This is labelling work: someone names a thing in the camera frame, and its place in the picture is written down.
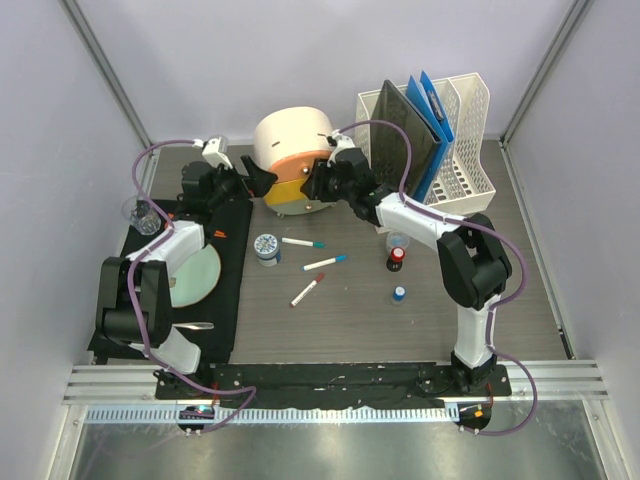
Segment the cream round drawer cabinet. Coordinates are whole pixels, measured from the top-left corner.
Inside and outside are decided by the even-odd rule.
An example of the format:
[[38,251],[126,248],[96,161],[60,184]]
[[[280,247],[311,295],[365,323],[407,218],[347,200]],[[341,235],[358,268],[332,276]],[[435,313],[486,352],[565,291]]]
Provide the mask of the cream round drawer cabinet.
[[299,106],[278,110],[260,121],[254,130],[255,163],[277,176],[263,197],[267,207],[279,216],[321,211],[326,203],[308,199],[301,187],[317,159],[327,159],[332,132],[328,116],[321,110]]

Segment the blue plastic folder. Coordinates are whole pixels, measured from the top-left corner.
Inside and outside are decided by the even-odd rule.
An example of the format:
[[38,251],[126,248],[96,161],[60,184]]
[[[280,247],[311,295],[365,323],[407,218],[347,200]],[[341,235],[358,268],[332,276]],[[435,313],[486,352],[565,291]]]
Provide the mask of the blue plastic folder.
[[431,156],[429,167],[412,195],[413,199],[424,201],[454,142],[454,134],[440,96],[424,71],[421,72],[419,79],[414,76],[409,77],[405,96],[414,109],[422,115],[437,140],[436,150]]

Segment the cream perforated file organizer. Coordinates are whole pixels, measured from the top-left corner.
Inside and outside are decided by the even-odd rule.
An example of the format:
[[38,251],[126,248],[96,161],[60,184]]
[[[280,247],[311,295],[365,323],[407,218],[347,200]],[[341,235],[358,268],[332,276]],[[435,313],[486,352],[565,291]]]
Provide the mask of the cream perforated file organizer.
[[449,214],[468,216],[488,208],[495,188],[481,165],[481,146],[490,92],[474,73],[432,82],[453,134],[435,178],[415,198]]

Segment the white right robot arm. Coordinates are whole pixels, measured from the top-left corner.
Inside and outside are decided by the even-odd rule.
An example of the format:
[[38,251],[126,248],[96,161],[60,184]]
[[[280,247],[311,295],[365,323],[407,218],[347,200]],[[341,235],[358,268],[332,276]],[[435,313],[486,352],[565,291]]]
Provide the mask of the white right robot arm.
[[342,150],[332,160],[316,159],[301,192],[323,203],[345,201],[358,218],[406,234],[437,253],[444,288],[457,305],[453,386],[465,395],[484,388],[497,363],[495,308],[512,275],[488,217],[447,217],[377,183],[358,148]]

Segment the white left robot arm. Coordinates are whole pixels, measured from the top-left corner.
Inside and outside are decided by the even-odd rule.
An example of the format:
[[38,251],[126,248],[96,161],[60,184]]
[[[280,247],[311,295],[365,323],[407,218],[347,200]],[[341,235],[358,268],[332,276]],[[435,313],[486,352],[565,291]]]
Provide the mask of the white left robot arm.
[[182,193],[163,232],[127,257],[107,258],[100,271],[96,334],[137,350],[165,369],[179,372],[178,386],[190,398],[205,397],[212,373],[199,365],[201,349],[173,325],[170,279],[205,249],[206,228],[219,208],[266,196],[277,175],[244,155],[245,175],[222,162],[196,161],[182,169]]

